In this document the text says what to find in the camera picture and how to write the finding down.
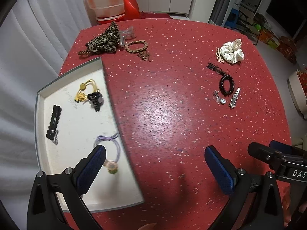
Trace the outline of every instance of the curtain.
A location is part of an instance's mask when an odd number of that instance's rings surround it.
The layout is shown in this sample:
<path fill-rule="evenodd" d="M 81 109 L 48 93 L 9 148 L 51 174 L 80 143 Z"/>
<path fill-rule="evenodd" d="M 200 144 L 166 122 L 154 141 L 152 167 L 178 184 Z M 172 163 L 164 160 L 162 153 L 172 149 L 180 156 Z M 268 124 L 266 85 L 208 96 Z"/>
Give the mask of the curtain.
<path fill-rule="evenodd" d="M 18 0 L 0 27 L 0 199 L 20 229 L 38 172 L 36 93 L 90 26 L 83 0 Z"/>
<path fill-rule="evenodd" d="M 216 0 L 209 23 L 221 26 L 228 8 L 230 0 Z"/>

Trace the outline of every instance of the speckled red tabletop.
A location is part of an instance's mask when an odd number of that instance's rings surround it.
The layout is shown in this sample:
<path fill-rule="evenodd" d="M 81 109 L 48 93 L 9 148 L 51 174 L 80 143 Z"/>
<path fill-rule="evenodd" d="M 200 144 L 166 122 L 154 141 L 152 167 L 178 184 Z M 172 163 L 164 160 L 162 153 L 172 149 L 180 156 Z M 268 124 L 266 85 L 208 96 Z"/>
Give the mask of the speckled red tabletop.
<path fill-rule="evenodd" d="M 134 26 L 136 40 L 149 43 L 151 62 L 125 50 L 101 55 L 118 128 L 145 202 L 94 216 L 105 230 L 137 230 L 148 223 L 157 223 L 156 229 L 207 229 L 228 197 L 205 163 L 204 148 L 214 145 L 236 167 L 264 174 L 268 165 L 248 155 L 248 144 L 291 143 L 276 85 L 256 47 L 232 30 L 173 19 L 118 25 Z M 81 58 L 77 51 L 107 26 L 80 32 L 60 74 L 97 57 Z M 218 63 L 216 48 L 236 38 L 242 39 L 244 61 Z M 208 62 L 234 78 L 235 90 L 241 88 L 233 110 L 229 98 L 225 105 L 214 100 L 221 76 L 206 68 Z M 281 193 L 284 186 L 279 182 Z"/>

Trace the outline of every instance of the yellow bead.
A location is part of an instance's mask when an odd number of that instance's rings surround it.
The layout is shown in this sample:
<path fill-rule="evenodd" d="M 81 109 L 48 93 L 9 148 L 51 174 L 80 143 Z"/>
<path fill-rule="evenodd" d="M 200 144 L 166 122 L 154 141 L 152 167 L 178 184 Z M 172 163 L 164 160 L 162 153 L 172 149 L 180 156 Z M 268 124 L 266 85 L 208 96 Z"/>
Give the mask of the yellow bead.
<path fill-rule="evenodd" d="M 86 88 L 86 85 L 85 85 L 84 83 L 81 83 L 81 84 L 80 84 L 80 89 L 81 89 L 81 90 L 85 90 L 85 88 Z"/>

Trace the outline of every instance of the white tray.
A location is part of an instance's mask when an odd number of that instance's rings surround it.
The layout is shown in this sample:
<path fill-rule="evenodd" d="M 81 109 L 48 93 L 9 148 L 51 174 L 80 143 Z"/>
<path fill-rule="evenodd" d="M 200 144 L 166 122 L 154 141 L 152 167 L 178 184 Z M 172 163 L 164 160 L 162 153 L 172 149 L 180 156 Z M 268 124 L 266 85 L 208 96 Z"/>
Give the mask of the white tray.
<path fill-rule="evenodd" d="M 89 102 L 75 102 L 74 98 L 81 83 L 89 79 L 96 81 L 104 98 L 99 112 L 95 112 Z M 85 94 L 93 92 L 88 85 Z M 46 138 L 53 105 L 59 105 L 62 112 L 57 130 L 58 145 Z M 37 93 L 35 107 L 35 142 L 38 164 L 47 175 L 62 173 L 67 167 L 75 167 L 88 156 L 98 135 L 111 136 L 118 132 L 113 115 L 101 58 L 90 60 L 42 88 Z M 118 161 L 119 170 L 110 174 L 102 166 L 83 201 L 91 212 L 109 211 L 137 205 L 143 202 L 130 167 L 120 136 L 116 139 L 121 147 Z M 106 148 L 106 158 L 116 158 L 116 147 L 112 141 L 101 144 Z M 58 193 L 64 211 L 68 207 L 61 193 Z"/>

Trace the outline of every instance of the leopard print fabric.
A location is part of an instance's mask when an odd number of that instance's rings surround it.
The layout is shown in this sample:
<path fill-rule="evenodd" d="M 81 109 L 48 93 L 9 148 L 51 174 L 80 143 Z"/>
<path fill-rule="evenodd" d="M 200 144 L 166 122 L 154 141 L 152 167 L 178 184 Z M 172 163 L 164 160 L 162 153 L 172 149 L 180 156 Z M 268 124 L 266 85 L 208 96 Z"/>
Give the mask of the leopard print fabric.
<path fill-rule="evenodd" d="M 119 30 L 115 22 L 111 22 L 110 26 L 104 33 L 86 43 L 86 51 L 92 54 L 101 54 L 103 52 L 115 53 L 119 44 Z"/>

